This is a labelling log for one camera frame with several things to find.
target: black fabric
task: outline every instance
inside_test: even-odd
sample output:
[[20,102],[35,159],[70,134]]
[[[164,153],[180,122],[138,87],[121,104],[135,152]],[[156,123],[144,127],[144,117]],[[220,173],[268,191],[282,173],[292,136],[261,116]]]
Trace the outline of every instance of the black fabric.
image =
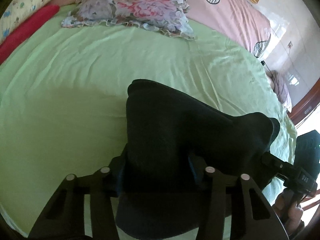
[[276,119],[230,116],[148,80],[133,81],[128,95],[125,193],[116,216],[127,234],[163,239],[199,226],[209,196],[195,188],[190,151],[224,174],[251,175],[261,189],[270,182],[260,157],[279,133]]
[[298,136],[293,166],[301,167],[314,179],[319,175],[320,134],[313,130]]

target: hand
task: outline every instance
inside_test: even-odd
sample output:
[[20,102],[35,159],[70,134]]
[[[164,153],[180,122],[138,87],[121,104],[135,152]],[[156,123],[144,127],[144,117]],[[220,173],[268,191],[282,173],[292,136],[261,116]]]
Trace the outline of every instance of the hand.
[[[279,218],[284,214],[284,198],[282,193],[277,197],[276,203],[272,206]],[[300,225],[303,209],[301,206],[297,206],[297,202],[294,202],[288,211],[288,221],[285,223],[284,228],[288,235],[294,233]]]

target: wrinkled sheet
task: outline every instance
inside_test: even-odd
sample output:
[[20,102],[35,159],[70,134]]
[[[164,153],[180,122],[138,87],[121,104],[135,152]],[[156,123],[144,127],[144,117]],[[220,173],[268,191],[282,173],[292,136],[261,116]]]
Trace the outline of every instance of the wrinkled sheet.
[[[230,115],[277,118],[271,153],[293,162],[296,130],[247,50],[194,21],[195,41],[135,27],[61,28],[72,9],[63,7],[0,66],[0,211],[19,232],[29,233],[67,174],[92,174],[120,155],[134,79],[163,83]],[[263,193],[273,202],[282,188],[274,179]]]

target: wall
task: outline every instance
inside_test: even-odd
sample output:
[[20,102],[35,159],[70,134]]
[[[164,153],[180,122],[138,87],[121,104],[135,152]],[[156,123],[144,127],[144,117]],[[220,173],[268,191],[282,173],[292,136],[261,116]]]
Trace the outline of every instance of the wall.
[[284,74],[294,106],[320,77],[320,28],[302,0],[260,0],[257,6],[289,23],[265,62]]

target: red cushion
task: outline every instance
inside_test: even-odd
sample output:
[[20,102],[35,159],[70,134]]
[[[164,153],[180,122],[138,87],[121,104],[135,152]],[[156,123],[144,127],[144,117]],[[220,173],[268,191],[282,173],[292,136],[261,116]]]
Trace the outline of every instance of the red cushion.
[[2,64],[21,43],[54,16],[59,9],[60,7],[58,5],[44,6],[20,24],[0,45],[0,64]]

